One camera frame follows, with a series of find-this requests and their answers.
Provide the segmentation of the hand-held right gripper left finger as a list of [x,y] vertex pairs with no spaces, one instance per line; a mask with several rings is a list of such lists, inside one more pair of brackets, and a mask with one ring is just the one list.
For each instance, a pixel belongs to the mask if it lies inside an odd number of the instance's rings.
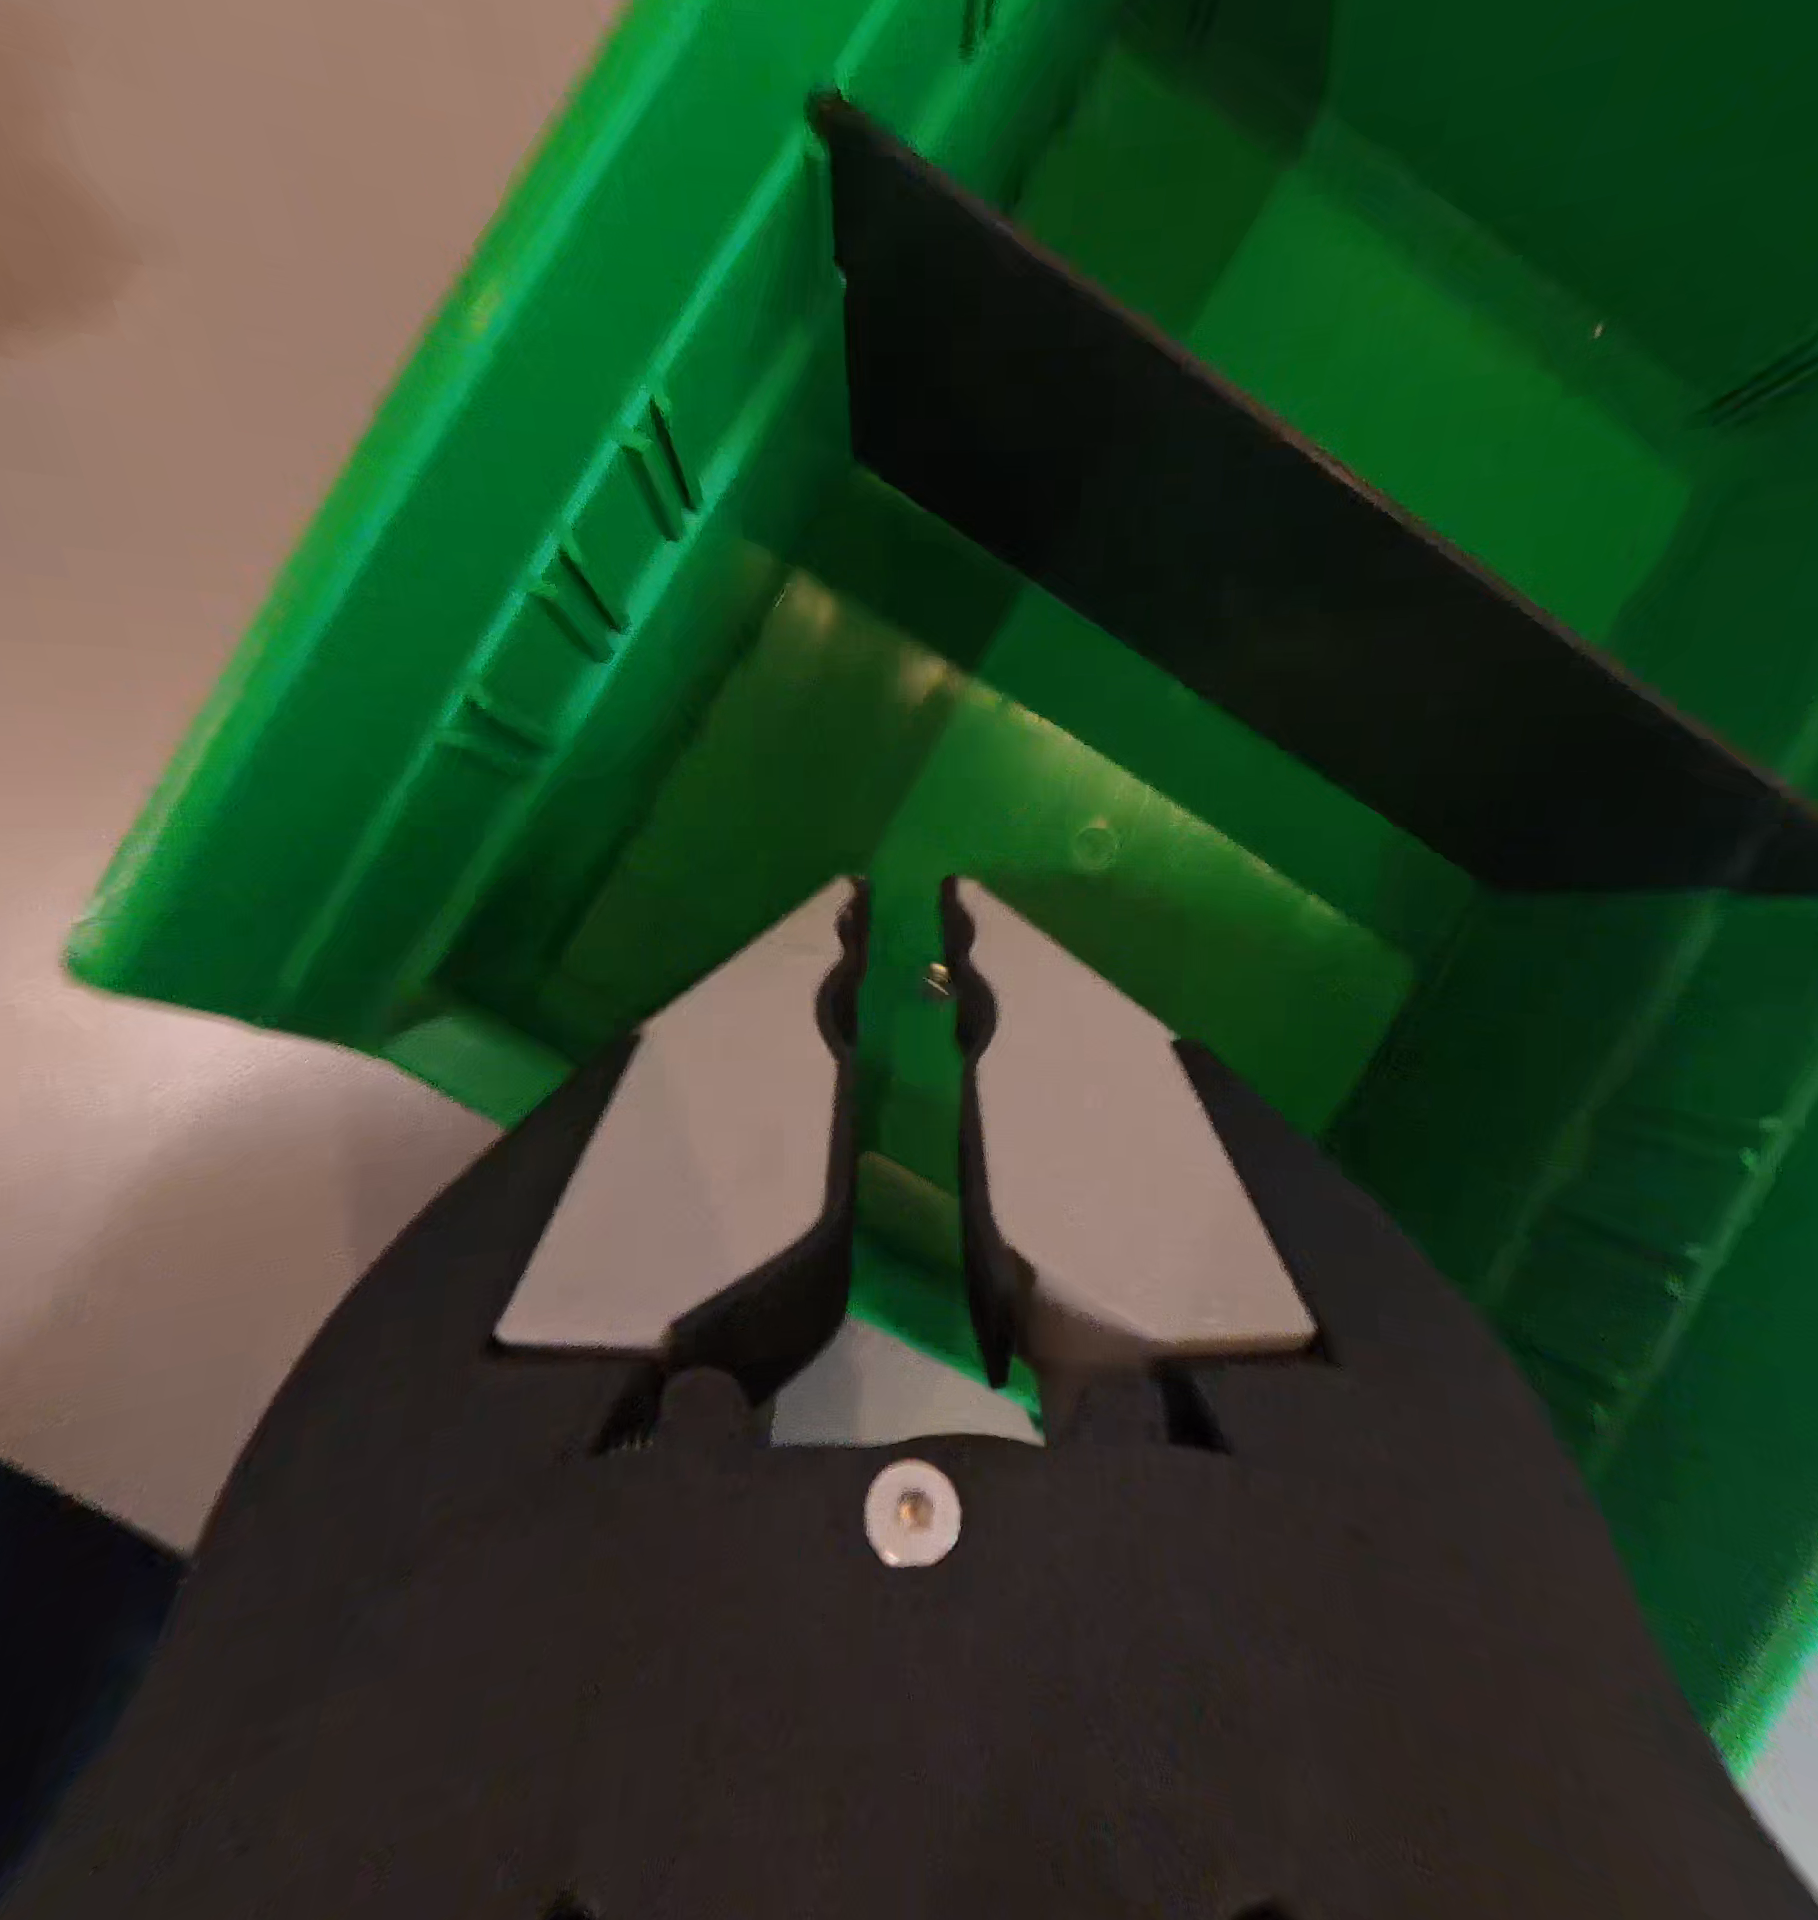
[[637,1030],[494,1328],[714,1370],[762,1406],[848,1314],[868,881],[841,875]]

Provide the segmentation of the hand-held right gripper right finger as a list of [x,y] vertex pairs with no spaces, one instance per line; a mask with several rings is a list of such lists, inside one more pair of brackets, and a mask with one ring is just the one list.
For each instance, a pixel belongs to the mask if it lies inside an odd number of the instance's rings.
[[940,886],[986,1381],[1304,1358],[1318,1323],[1178,1034],[979,880]]

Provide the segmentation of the green plastic bin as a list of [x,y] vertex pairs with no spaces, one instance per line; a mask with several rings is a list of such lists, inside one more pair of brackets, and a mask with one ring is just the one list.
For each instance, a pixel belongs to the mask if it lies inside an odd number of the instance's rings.
[[939,888],[1483,1310],[1727,1760],[1818,1648],[1818,896],[1483,888],[863,467],[834,90],[1818,809],[1818,5],[628,5],[81,983],[510,1124],[868,878],[868,1318],[979,1372]]

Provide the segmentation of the black bin divider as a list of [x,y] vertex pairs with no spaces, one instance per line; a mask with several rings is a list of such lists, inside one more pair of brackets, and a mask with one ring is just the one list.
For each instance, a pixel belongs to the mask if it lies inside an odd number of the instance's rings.
[[1506,895],[1818,896],[1818,809],[834,90],[854,459]]

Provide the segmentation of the person's dark clothing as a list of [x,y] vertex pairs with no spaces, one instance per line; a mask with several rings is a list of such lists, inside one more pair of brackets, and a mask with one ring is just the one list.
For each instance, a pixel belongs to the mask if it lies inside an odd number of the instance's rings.
[[0,1894],[145,1673],[185,1557],[0,1459]]

